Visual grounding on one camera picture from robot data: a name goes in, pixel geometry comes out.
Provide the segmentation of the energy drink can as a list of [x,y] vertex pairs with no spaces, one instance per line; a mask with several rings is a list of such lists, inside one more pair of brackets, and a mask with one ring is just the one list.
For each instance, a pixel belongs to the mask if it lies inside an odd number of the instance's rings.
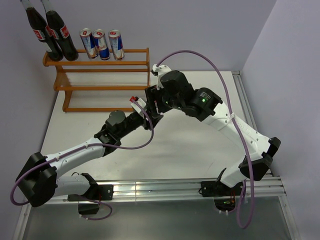
[[109,60],[110,52],[109,52],[109,47],[106,40],[105,32],[101,29],[97,29],[92,33],[92,37],[93,37],[95,46],[99,51],[100,59],[104,61]]
[[113,29],[108,32],[108,38],[112,49],[113,57],[122,60],[125,57],[122,36],[119,30]]
[[99,55],[99,53],[92,36],[92,31],[89,28],[84,28],[80,30],[79,36],[81,38],[87,56],[90,59],[95,59]]

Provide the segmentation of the cola bottle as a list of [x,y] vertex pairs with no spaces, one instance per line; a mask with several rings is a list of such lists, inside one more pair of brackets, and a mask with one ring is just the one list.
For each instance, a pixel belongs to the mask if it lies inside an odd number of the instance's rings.
[[29,0],[20,0],[20,2],[26,12],[28,22],[33,32],[43,45],[48,57],[55,62],[62,60],[64,57],[63,53],[54,40],[46,20],[34,8]]
[[61,16],[53,8],[49,0],[41,0],[45,10],[45,15],[49,28],[53,31],[53,37],[57,41],[64,57],[68,61],[75,61],[78,59],[78,51],[72,41],[70,32],[61,18]]

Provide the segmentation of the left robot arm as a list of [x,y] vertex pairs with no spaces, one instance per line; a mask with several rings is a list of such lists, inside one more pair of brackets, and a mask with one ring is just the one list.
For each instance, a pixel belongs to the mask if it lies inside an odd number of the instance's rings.
[[68,150],[55,154],[32,154],[16,178],[19,188],[32,207],[39,207],[52,197],[75,195],[78,199],[97,200],[99,185],[88,173],[65,176],[65,173],[94,159],[105,157],[122,149],[121,139],[139,127],[153,131],[162,115],[150,112],[129,115],[113,111],[94,137]]

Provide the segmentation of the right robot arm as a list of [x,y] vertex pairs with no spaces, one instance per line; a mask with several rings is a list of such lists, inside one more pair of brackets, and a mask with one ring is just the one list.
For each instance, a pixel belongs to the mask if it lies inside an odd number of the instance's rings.
[[216,183],[220,194],[229,194],[245,179],[260,181],[265,176],[279,150],[280,139],[269,138],[253,129],[230,112],[227,104],[209,88],[194,89],[182,72],[167,69],[153,70],[152,74],[157,82],[146,88],[145,94],[153,114],[164,114],[172,109],[182,111],[216,129],[239,148],[247,146],[243,159],[220,173]]

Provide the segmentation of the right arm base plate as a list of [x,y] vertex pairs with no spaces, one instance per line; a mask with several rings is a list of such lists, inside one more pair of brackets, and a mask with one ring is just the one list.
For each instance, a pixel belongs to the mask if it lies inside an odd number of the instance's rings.
[[243,183],[239,182],[234,187],[228,187],[220,181],[201,181],[198,193],[203,197],[233,197],[239,196],[243,189]]

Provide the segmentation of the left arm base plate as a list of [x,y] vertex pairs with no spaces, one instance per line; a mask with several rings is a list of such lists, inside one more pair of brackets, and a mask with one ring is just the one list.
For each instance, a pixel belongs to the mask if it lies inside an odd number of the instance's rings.
[[70,194],[67,196],[69,202],[75,201],[111,201],[113,199],[114,186],[112,184],[99,184],[90,187],[83,195]]

